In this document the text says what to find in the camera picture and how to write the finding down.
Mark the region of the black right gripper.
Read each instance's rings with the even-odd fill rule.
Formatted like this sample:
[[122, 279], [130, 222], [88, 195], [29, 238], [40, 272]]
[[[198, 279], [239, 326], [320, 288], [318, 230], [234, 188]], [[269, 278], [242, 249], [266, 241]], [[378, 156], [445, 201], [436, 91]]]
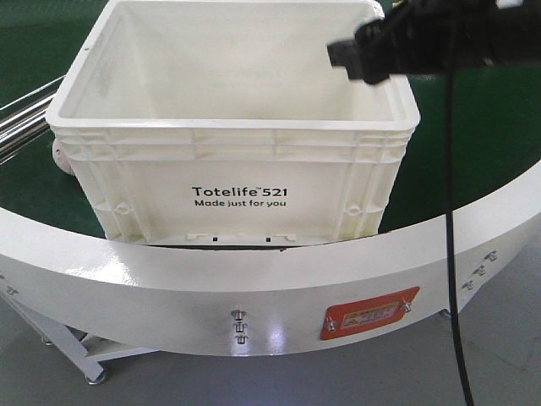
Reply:
[[404, 1], [360, 27], [354, 39], [327, 45], [331, 66], [370, 85], [393, 74], [537, 63], [540, 3]]

